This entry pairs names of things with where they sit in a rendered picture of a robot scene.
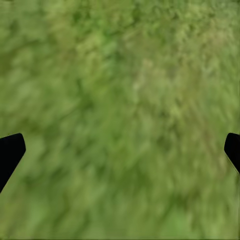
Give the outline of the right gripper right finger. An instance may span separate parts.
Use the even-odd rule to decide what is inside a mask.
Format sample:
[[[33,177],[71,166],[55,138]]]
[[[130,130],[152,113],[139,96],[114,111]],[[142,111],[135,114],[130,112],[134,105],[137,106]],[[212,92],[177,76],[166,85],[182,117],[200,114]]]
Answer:
[[[240,135],[229,133],[227,135],[224,151],[240,173]]]

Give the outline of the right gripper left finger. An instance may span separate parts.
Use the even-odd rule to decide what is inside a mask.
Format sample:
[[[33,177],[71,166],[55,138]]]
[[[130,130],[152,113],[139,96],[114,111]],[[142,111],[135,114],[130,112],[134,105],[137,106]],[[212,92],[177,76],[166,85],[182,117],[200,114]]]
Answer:
[[[21,133],[0,138],[0,193],[26,152]]]

